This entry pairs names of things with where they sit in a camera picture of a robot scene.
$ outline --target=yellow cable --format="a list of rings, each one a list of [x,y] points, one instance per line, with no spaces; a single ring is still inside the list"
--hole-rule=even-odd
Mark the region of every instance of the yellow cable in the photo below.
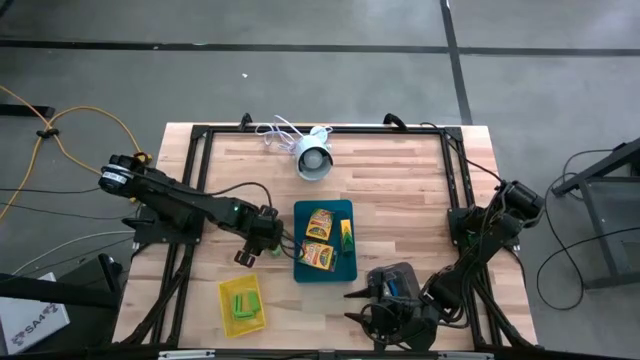
[[[105,116],[115,120],[124,129],[124,131],[127,133],[127,135],[129,135],[129,138],[131,139],[131,142],[133,143],[133,146],[136,148],[136,152],[142,152],[142,150],[140,149],[140,146],[138,146],[138,142],[136,141],[135,137],[133,136],[133,134],[131,133],[129,128],[127,128],[127,126],[122,122],[122,120],[118,119],[115,115],[113,115],[113,114],[111,114],[111,113],[109,113],[107,111],[104,111],[104,110],[102,110],[100,108],[93,107],[93,106],[76,106],[76,107],[72,107],[70,109],[67,109],[67,110],[64,110],[64,111],[58,113],[53,118],[51,118],[50,121],[47,121],[47,119],[45,119],[33,106],[31,106],[31,104],[26,102],[20,96],[16,95],[13,91],[7,89],[6,87],[4,87],[2,85],[0,85],[0,90],[6,92],[7,94],[9,94],[11,96],[13,96],[18,101],[20,101],[22,104],[24,104],[26,107],[28,107],[31,111],[33,111],[33,113],[35,115],[37,115],[40,118],[40,120],[42,120],[42,122],[44,122],[44,124],[45,124],[44,130],[45,131],[51,129],[53,127],[53,124],[58,119],[60,119],[61,117],[63,117],[64,115],[66,115],[66,114],[68,114],[70,112],[77,111],[77,110],[95,111],[97,113],[100,113],[102,115],[105,115]],[[62,140],[60,140],[60,138],[57,135],[53,135],[53,137],[55,138],[56,142],[58,143],[58,147],[60,148],[60,151],[62,151],[64,156],[66,156],[69,160],[73,161],[74,163],[82,166],[83,168],[85,168],[85,169],[87,169],[87,170],[89,170],[91,172],[94,172],[94,173],[96,173],[98,175],[101,174],[100,171],[92,168],[91,166],[83,163],[82,161],[76,159],[71,154],[69,154],[67,152],[67,150],[65,150],[64,146],[62,145]],[[22,182],[20,183],[20,186],[18,186],[18,191],[13,193],[13,195],[11,196],[11,199],[9,199],[9,201],[7,202],[7,205],[2,210],[2,213],[0,213],[0,220],[2,220],[2,218],[4,218],[4,216],[7,213],[7,211],[9,211],[9,208],[11,207],[11,205],[13,204],[15,199],[18,197],[18,194],[20,193],[20,190],[22,190],[24,185],[27,183],[27,180],[29,180],[29,177],[31,176],[31,172],[33,171],[33,167],[35,166],[36,157],[38,155],[38,151],[40,150],[40,145],[42,145],[42,138],[41,137],[38,138],[38,140],[36,141],[35,146],[33,147],[33,153],[31,154],[31,161],[29,162],[29,167],[27,168],[27,173],[25,174],[24,178],[22,179]]]

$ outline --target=teal tray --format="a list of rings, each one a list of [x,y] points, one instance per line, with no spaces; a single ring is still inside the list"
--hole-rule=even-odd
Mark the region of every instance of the teal tray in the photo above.
[[[349,255],[344,256],[340,241],[340,220],[351,219],[353,241],[356,243],[353,204],[349,200],[298,201],[295,203],[293,206],[293,235],[297,243],[301,243],[306,239],[305,232],[307,231],[309,218],[311,218],[311,213],[315,209],[325,209],[333,212],[333,225],[329,234],[329,245],[333,246],[334,255],[338,257],[336,266],[334,271],[331,272],[316,269],[294,260],[293,278],[299,283],[354,281],[358,277],[356,251],[354,249]],[[295,246],[294,253],[295,257],[300,256],[300,246]]]

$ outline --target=label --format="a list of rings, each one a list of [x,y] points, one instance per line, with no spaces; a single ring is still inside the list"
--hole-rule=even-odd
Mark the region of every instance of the label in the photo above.
[[[124,177],[124,176],[120,176],[120,175],[118,175],[118,174],[114,174],[114,173],[112,173],[112,172],[108,172],[108,171],[105,171],[105,172],[102,174],[102,177],[107,178],[107,179],[111,179],[111,180],[113,180],[113,181],[117,181],[117,182],[119,182],[119,183],[120,183],[120,184],[122,184],[122,185],[124,185],[124,184],[126,184],[126,183],[127,183],[127,178],[126,178],[126,177]]]

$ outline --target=gray floor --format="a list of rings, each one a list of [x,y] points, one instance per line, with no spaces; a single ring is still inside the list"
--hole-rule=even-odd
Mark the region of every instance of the gray floor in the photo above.
[[[461,46],[638,48],[640,6],[633,0],[451,0]],[[20,0],[0,19],[0,36],[269,44],[445,46],[437,0],[136,1]],[[544,192],[571,154],[611,148],[640,134],[638,58],[462,56],[475,124],[488,125],[500,173]],[[256,120],[274,113],[295,121],[378,123],[387,112],[405,121],[460,124],[448,55],[125,52],[0,48],[0,83],[32,103],[58,109],[90,104],[120,116],[142,147],[157,151],[170,121]],[[7,101],[0,94],[0,102]],[[120,129],[94,114],[61,120],[65,143],[96,167],[131,151]],[[41,123],[0,119],[0,186],[19,184]],[[580,169],[597,156],[577,159]],[[95,177],[67,161],[53,142],[38,158],[31,188],[86,189]],[[4,194],[0,199],[8,198]],[[115,216],[132,211],[102,193],[23,194],[19,204]],[[593,231],[581,204],[550,201],[568,243]],[[0,222],[0,271],[74,237],[125,229],[94,221],[12,209]],[[118,240],[69,247],[44,266]],[[558,248],[548,226],[523,232],[530,284],[541,261]],[[127,264],[129,244],[109,251]],[[586,278],[604,273],[596,244],[575,251]],[[75,262],[54,267],[63,274]],[[541,285],[550,301],[577,296],[568,261],[555,261]],[[546,307],[534,287],[529,301],[541,345],[554,350],[640,357],[640,286],[588,292],[575,310]]]

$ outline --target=cable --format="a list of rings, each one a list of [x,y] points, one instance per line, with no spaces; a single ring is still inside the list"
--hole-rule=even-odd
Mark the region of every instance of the cable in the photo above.
[[[571,265],[573,265],[573,268],[576,270],[576,274],[578,274],[578,280],[580,281],[580,295],[578,296],[578,299],[570,306],[565,306],[565,307],[556,307],[551,305],[545,298],[544,296],[542,296],[542,294],[540,293],[540,285],[536,284],[536,287],[538,288],[538,293],[540,295],[540,299],[550,308],[554,309],[554,310],[560,310],[560,311],[566,311],[566,310],[571,310],[573,308],[575,308],[576,306],[580,305],[580,303],[582,302],[582,298],[584,297],[584,279],[582,278],[582,273],[580,272],[580,269],[578,268],[578,265],[576,264],[576,262],[573,260],[573,257],[571,256],[571,254],[569,254],[569,252],[567,251],[566,246],[564,245],[564,243],[562,242],[562,240],[560,240],[560,237],[558,236],[558,233],[556,232],[555,228],[553,227],[553,223],[551,222],[551,215],[549,215],[549,208],[547,207],[547,202],[549,199],[549,194],[551,193],[551,189],[553,188],[553,186],[560,180],[564,179],[566,175],[569,174],[573,174],[575,175],[575,173],[567,173],[567,174],[562,174],[560,175],[560,177],[558,177],[557,179],[555,179],[551,185],[549,185],[549,187],[547,188],[547,191],[544,194],[544,208],[545,208],[545,217],[547,218],[547,222],[549,223],[549,229],[551,230],[551,234],[553,234],[553,237],[556,239],[556,241],[558,242],[558,244],[560,244],[560,247],[562,248],[562,251],[564,251],[567,255],[567,257],[569,258],[569,261],[571,262]]]
[[[71,214],[71,213],[64,213],[64,212],[58,212],[58,211],[37,209],[37,208],[32,208],[32,207],[23,206],[23,205],[9,204],[9,203],[5,203],[5,202],[1,202],[1,201],[0,201],[0,205],[6,205],[6,206],[15,207],[15,208],[18,208],[18,209],[25,209],[25,210],[41,212],[41,213],[46,213],[46,214],[77,217],[77,218],[80,218],[80,219],[90,219],[90,220],[119,220],[119,219],[122,219],[122,218],[126,218],[128,216],[134,215],[136,213],[136,211],[137,211],[136,210],[136,211],[133,211],[133,212],[130,212],[130,213],[126,214],[126,215],[121,215],[121,216],[97,217],[97,216],[87,216],[87,215],[80,215],[80,214]]]
[[[421,122],[421,123],[420,123],[420,126],[422,126],[422,125],[429,125],[429,126],[432,126],[432,127],[434,127],[436,130],[441,131],[441,132],[444,132],[445,134],[449,135],[449,137],[451,137],[451,138],[454,138],[454,139],[455,139],[455,137],[454,137],[453,135],[451,135],[451,134],[447,131],[447,129],[445,129],[445,128],[440,128],[440,127],[438,127],[438,126],[436,126],[436,125],[434,125],[434,124],[432,124],[432,123],[430,123],[430,122],[427,122],[427,121],[423,121],[423,122]],[[502,182],[502,181],[503,181],[503,180],[502,180],[502,178],[501,178],[500,176],[498,176],[498,174],[496,174],[496,173],[494,173],[493,171],[491,171],[491,170],[489,170],[489,169],[485,168],[485,167],[484,167],[484,166],[482,166],[482,165],[478,165],[478,164],[476,164],[475,162],[473,162],[473,161],[471,161],[471,160],[467,159],[467,157],[466,157],[466,156],[464,156],[464,155],[462,155],[462,154],[458,151],[458,149],[456,149],[456,148],[455,148],[455,146],[453,146],[453,144],[451,144],[449,141],[447,141],[447,144],[449,144],[449,147],[450,147],[451,149],[453,149],[453,151],[455,151],[455,152],[458,154],[458,156],[460,156],[460,158],[462,158],[462,160],[464,160],[465,162],[467,162],[467,163],[469,163],[469,164],[471,164],[471,165],[473,165],[473,166],[477,167],[478,169],[480,169],[480,170],[482,170],[482,171],[486,172],[487,174],[489,174],[489,175],[493,176],[493,177],[494,177],[494,178],[496,178],[499,182]]]
[[[520,260],[520,257],[515,252],[515,250],[513,250],[512,247],[503,246],[503,248],[505,250],[507,250],[509,252],[509,254],[511,254],[513,256],[513,258],[518,262],[518,265],[520,265],[520,272],[522,273],[522,281],[524,282],[524,287],[526,288],[527,287],[527,276],[525,275],[525,272],[524,272],[524,265],[522,264],[522,260]]]
[[[129,231],[129,230],[127,230],[127,231],[108,231],[108,232],[102,232],[102,233],[97,233],[97,234],[85,235],[85,236],[79,237],[79,238],[77,238],[77,239],[73,239],[73,240],[67,241],[66,243],[64,243],[64,244],[62,244],[62,245],[58,245],[58,246],[56,246],[55,248],[53,248],[53,249],[51,249],[51,250],[49,250],[49,251],[45,252],[44,254],[42,254],[42,255],[40,255],[40,256],[38,256],[38,257],[36,257],[35,259],[28,261],[26,264],[24,264],[24,265],[20,266],[16,271],[14,271],[13,273],[11,273],[11,275],[16,275],[16,274],[18,274],[18,273],[20,272],[20,270],[22,270],[22,269],[26,268],[27,266],[29,266],[29,265],[33,264],[34,262],[36,262],[36,261],[38,261],[38,260],[40,260],[40,259],[44,258],[45,256],[48,256],[48,255],[50,255],[50,254],[52,254],[52,253],[54,253],[54,252],[56,252],[56,251],[58,251],[58,250],[62,249],[62,248],[63,248],[63,247],[65,247],[65,246],[68,246],[68,245],[74,244],[74,243],[76,243],[76,242],[78,242],[78,241],[87,240],[87,239],[93,239],[93,238],[96,238],[96,237],[106,236],[106,235],[132,234],[132,233],[134,233],[134,232],[135,232],[135,231]]]
[[[401,329],[401,327],[402,327],[402,323],[400,322],[400,320],[398,320],[398,318],[396,317],[396,314],[394,314],[394,312],[393,312],[393,311],[391,311],[389,308],[387,308],[387,307],[385,307],[385,306],[382,306],[382,305],[377,304],[377,303],[368,303],[368,304],[365,304],[365,305],[362,307],[362,309],[360,310],[360,316],[364,316],[364,312],[365,312],[368,308],[371,308],[371,307],[378,307],[378,308],[381,308],[381,309],[383,309],[384,311],[386,311],[388,314],[391,314],[391,317],[392,317],[392,318],[394,318],[394,319],[396,319],[396,321],[397,321],[397,323],[398,323],[398,331],[397,331],[397,332],[400,332],[400,329]],[[397,347],[399,347],[400,349],[405,350],[405,351],[411,351],[411,349],[410,349],[410,348],[408,348],[408,347],[406,347],[406,346],[403,346],[403,345],[402,345],[402,343],[407,342],[407,341],[409,341],[409,340],[411,340],[411,339],[414,339],[414,338],[416,338],[416,337],[418,337],[418,336],[422,335],[422,333],[424,333],[424,332],[426,332],[426,331],[427,331],[427,328],[426,328],[426,327],[423,327],[423,329],[422,329],[422,330],[417,331],[416,333],[411,334],[410,336],[407,336],[407,337],[404,337],[404,338],[400,338],[400,339],[398,339],[397,341],[383,341],[383,340],[380,340],[380,339],[377,339],[377,338],[373,337],[373,334],[371,334],[371,332],[369,332],[369,329],[367,329],[367,327],[365,326],[365,324],[364,324],[364,323],[361,323],[360,325],[362,326],[362,331],[364,332],[364,334],[365,334],[365,335],[366,335],[366,336],[367,336],[371,341],[373,341],[373,342],[375,342],[375,343],[378,343],[378,344],[381,344],[381,345],[384,345],[384,346],[397,346]]]
[[[274,115],[274,117],[284,122],[285,124],[289,125],[289,127],[293,129],[293,131],[295,131],[298,135],[300,135],[300,139],[304,137],[304,134],[302,134],[295,126],[293,126],[293,124],[287,121],[287,119],[283,118],[280,115]],[[259,132],[258,130],[262,126],[268,127],[269,130],[262,133]],[[331,126],[323,126],[321,128],[323,128],[327,134],[333,131],[333,128]],[[289,134],[288,132],[280,130],[280,127],[278,126],[278,122],[276,120],[273,121],[273,124],[268,124],[268,123],[258,124],[258,126],[256,126],[254,130],[254,133],[259,136],[264,136],[264,143],[267,146],[270,146],[271,143],[273,142],[273,137],[275,135],[278,135],[280,137],[280,141],[282,142],[281,144],[278,144],[278,148],[285,150],[290,154],[293,153],[293,151],[296,148],[296,145],[300,141],[300,139],[298,140],[294,139],[293,136],[291,136],[291,134]]]
[[[287,239],[289,241],[291,241],[292,243],[294,243],[294,246],[287,246],[283,243],[282,239]],[[295,252],[295,246],[298,246],[300,248],[300,255],[298,257],[296,257],[294,254],[288,253],[287,251],[285,251],[285,249],[289,249],[289,250],[294,250]],[[287,230],[283,230],[282,231],[282,236],[280,237],[280,247],[282,248],[282,253],[284,253],[284,255],[290,259],[293,260],[300,260],[302,258],[305,257],[306,255],[306,251],[304,249],[304,246],[302,246],[302,243],[295,241],[294,237],[287,231]]]
[[[141,153],[142,150],[140,149],[140,146],[138,146],[138,142],[136,141],[135,137],[133,136],[133,134],[131,133],[131,131],[129,130],[129,128],[127,128],[127,126],[122,122],[122,120],[118,119],[115,115],[108,113],[100,108],[97,107],[92,107],[92,106],[76,106],[76,107],[72,107],[70,109],[67,109],[65,111],[62,111],[61,113],[56,114],[54,117],[51,118],[50,121],[47,121],[47,119],[44,118],[44,116],[42,116],[33,106],[31,106],[31,104],[29,104],[27,101],[25,101],[24,99],[22,99],[20,96],[16,95],[14,92],[12,92],[11,90],[7,89],[6,87],[0,85],[0,90],[4,91],[5,93],[11,95],[12,97],[14,97],[16,100],[18,100],[19,102],[21,102],[24,106],[28,107],[31,111],[33,111],[33,113],[38,116],[40,118],[40,120],[42,120],[42,122],[44,122],[45,124],[45,128],[44,131],[48,131],[51,130],[53,128],[53,124],[60,119],[61,117],[63,117],[64,115],[73,112],[73,111],[77,111],[77,110],[88,110],[88,111],[94,111],[94,112],[98,112],[102,115],[105,115],[111,119],[113,119],[115,122],[117,122],[123,129],[124,131],[127,133],[127,135],[129,135],[129,138],[131,139],[131,142],[133,143],[133,146],[136,149],[136,152]],[[83,168],[101,175],[101,173],[90,167],[89,165],[83,163],[82,161],[76,159],[75,157],[73,157],[71,154],[69,154],[63,144],[62,144],[62,140],[60,140],[60,138],[58,137],[58,135],[53,134],[53,138],[56,140],[56,142],[58,143],[58,147],[60,148],[60,151],[62,151],[62,153],[64,154],[64,156],[66,156],[69,160],[73,161],[74,163],[82,166]],[[24,187],[24,185],[27,183],[27,181],[29,180],[29,177],[31,176],[31,173],[33,172],[33,168],[35,166],[35,162],[36,162],[36,157],[38,156],[38,151],[40,150],[40,146],[42,145],[42,137],[38,137],[38,139],[36,140],[36,143],[33,147],[33,151],[31,152],[31,160],[29,161],[29,165],[27,167],[27,172],[24,175],[24,178],[22,179],[22,182],[20,183],[20,185],[18,186],[18,189],[22,189]],[[19,191],[16,191],[13,193],[13,195],[11,196],[11,198],[8,201],[8,204],[13,204],[13,202],[16,200],[16,198],[18,197]],[[4,218],[4,216],[7,214],[7,211],[9,211],[10,206],[5,206],[4,209],[2,210],[2,212],[0,213],[0,220],[2,220]]]
[[[49,265],[46,265],[46,266],[38,267],[37,269],[35,269],[35,270],[33,270],[33,271],[30,271],[30,272],[28,272],[28,273],[24,273],[24,274],[19,275],[19,276],[20,276],[20,277],[26,277],[26,276],[29,276],[29,275],[33,275],[33,274],[35,274],[35,273],[37,273],[37,272],[40,272],[40,271],[42,271],[42,270],[52,268],[52,267],[54,267],[54,266],[57,266],[57,265],[60,265],[60,264],[66,263],[66,262],[71,261],[71,260],[75,260],[75,259],[77,259],[77,258],[80,258],[80,257],[86,256],[86,255],[89,255],[89,254],[91,254],[91,253],[94,253],[94,252],[96,252],[96,251],[100,251],[100,250],[106,249],[106,248],[111,247],[111,246],[114,246],[114,245],[121,244],[121,243],[123,243],[123,242],[125,242],[125,241],[129,241],[129,240],[131,240],[131,239],[133,239],[133,237],[128,237],[128,238],[126,238],[126,239],[118,240],[118,241],[113,242],[113,243],[111,243],[111,244],[109,244],[109,245],[101,246],[101,247],[99,247],[99,248],[96,248],[96,249],[93,249],[93,250],[86,251],[86,252],[84,252],[84,253],[82,253],[82,254],[74,255],[74,256],[72,256],[72,257],[69,257],[69,258],[66,258],[66,259],[64,259],[64,260],[61,260],[61,261],[55,262],[55,263],[53,263],[53,264],[49,264]],[[9,282],[9,281],[13,281],[13,279],[8,279],[8,280],[0,281],[0,285],[2,285],[2,284],[4,284],[4,283],[7,283],[7,282]]]
[[[233,185],[231,187],[228,187],[228,188],[220,190],[220,191],[216,191],[216,192],[212,192],[212,193],[205,193],[204,195],[206,195],[206,196],[221,195],[221,194],[224,194],[224,193],[228,193],[231,190],[235,190],[235,189],[237,189],[239,187],[250,186],[250,185],[254,185],[254,186],[258,186],[258,187],[262,188],[262,190],[264,190],[264,192],[267,194],[267,200],[269,201],[269,207],[273,208],[273,202],[271,201],[271,193],[269,192],[269,189],[267,189],[266,186],[264,186],[264,185],[262,185],[262,184],[260,184],[258,182],[255,182],[255,181],[243,182],[243,183],[240,183],[240,184],[237,184],[237,185]]]
[[[19,188],[19,189],[0,188],[0,191],[37,192],[37,193],[44,193],[44,194],[60,194],[60,195],[86,194],[86,193],[90,193],[90,192],[97,191],[97,190],[100,190],[100,188],[97,187],[97,188],[93,188],[93,189],[77,190],[77,191],[56,191],[56,190],[39,190],[39,189],[24,189],[24,188]]]
[[[616,234],[620,234],[620,233],[624,233],[624,232],[629,232],[629,231],[635,231],[635,230],[640,230],[640,226],[636,226],[636,227],[632,227],[632,228],[627,228],[627,229],[622,229],[622,230],[616,230],[616,231],[612,231],[612,232],[609,232],[609,233],[606,233],[606,234],[602,234],[602,235],[594,236],[594,237],[591,237],[591,238],[588,238],[588,239],[580,240],[580,241],[578,241],[578,242],[576,242],[576,243],[574,243],[574,244],[571,244],[571,245],[569,245],[569,246],[567,246],[567,247],[564,247],[564,248],[562,248],[562,249],[560,249],[560,250],[558,250],[558,251],[554,252],[553,254],[549,255],[549,256],[548,256],[548,257],[547,257],[547,258],[542,262],[542,264],[541,264],[541,265],[540,265],[540,267],[538,268],[538,272],[536,273],[536,289],[538,290],[538,296],[540,296],[540,298],[542,299],[542,301],[544,301],[544,303],[545,303],[545,304],[547,304],[547,305],[548,305],[549,307],[551,307],[552,309],[556,309],[556,310],[570,310],[570,309],[575,308],[575,307],[577,306],[577,304],[572,305],[572,306],[568,306],[568,307],[566,307],[566,308],[557,308],[557,307],[555,307],[555,306],[553,306],[553,305],[550,305],[550,304],[549,304],[549,303],[544,299],[544,297],[542,296],[542,293],[540,292],[540,273],[542,272],[542,269],[544,268],[544,266],[545,266],[545,265],[546,265],[546,264],[547,264],[551,259],[553,259],[556,255],[558,255],[558,254],[560,254],[560,253],[562,253],[562,252],[566,252],[566,253],[568,254],[568,253],[569,253],[569,252],[568,252],[568,250],[569,250],[569,249],[571,249],[571,248],[572,248],[572,247],[574,247],[574,246],[578,246],[578,245],[584,244],[584,243],[589,242],[589,241],[598,240],[598,239],[603,238],[603,237],[612,236],[612,235],[616,235]]]
[[[567,160],[566,163],[564,163],[564,166],[562,167],[562,183],[564,184],[566,181],[566,176],[569,175],[570,173],[567,173],[567,168],[569,167],[569,163],[571,162],[571,160],[573,160],[575,157],[580,156],[580,155],[584,155],[584,154],[591,154],[591,153],[597,153],[597,152],[612,152],[613,149],[597,149],[597,150],[586,150],[586,151],[581,151],[578,153],[575,153],[573,155],[571,155],[571,157],[569,157],[569,159]],[[579,197],[576,194],[573,194],[571,192],[568,192],[567,194],[569,194],[569,196],[571,196],[572,198],[578,200],[578,201],[584,201],[581,197]]]

